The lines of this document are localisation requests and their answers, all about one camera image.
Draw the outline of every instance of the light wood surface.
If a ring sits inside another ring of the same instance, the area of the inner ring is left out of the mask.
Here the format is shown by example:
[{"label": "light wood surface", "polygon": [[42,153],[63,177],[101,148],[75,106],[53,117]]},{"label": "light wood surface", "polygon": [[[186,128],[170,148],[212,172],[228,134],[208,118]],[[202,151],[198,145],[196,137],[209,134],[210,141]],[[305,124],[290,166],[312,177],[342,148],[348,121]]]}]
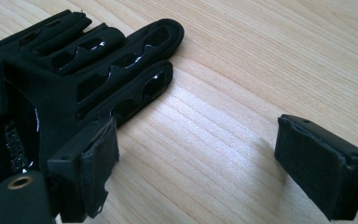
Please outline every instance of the light wood surface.
[{"label": "light wood surface", "polygon": [[0,1],[0,39],[67,8],[125,35],[186,30],[169,89],[118,130],[86,223],[329,223],[274,160],[277,117],[358,146],[358,0]]}]

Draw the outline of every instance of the table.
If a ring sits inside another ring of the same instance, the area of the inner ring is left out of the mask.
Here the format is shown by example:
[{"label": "table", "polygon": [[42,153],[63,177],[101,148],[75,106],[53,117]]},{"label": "table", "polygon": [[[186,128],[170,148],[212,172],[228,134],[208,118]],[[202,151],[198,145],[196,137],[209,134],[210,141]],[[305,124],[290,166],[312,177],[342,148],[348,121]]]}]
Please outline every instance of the table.
[{"label": "table", "polygon": [[274,160],[277,117],[358,146],[358,1],[0,1],[0,39],[67,8],[125,35],[186,30],[171,86],[118,130],[86,223],[329,223]]}]

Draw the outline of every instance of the glove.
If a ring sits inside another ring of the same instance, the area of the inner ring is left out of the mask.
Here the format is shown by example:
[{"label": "glove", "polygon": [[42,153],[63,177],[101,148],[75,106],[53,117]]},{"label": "glove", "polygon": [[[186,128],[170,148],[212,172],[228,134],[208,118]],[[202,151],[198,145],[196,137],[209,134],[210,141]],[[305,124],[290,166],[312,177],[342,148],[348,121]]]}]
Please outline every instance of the glove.
[{"label": "glove", "polygon": [[[0,41],[0,182],[30,170],[49,182],[55,174],[49,160],[65,148],[83,147],[80,170],[93,171],[72,184],[80,185],[85,210],[95,217],[106,196],[94,192],[99,199],[90,199],[85,192],[96,191],[95,185],[99,190],[117,160],[96,160],[118,157],[98,151],[116,134],[112,118],[120,126],[166,90],[172,80],[166,59],[182,42],[184,29],[160,20],[125,37],[104,23],[84,33],[90,24],[84,13],[66,10]],[[90,127],[95,122],[99,130]],[[82,136],[88,146],[74,142]]]}]

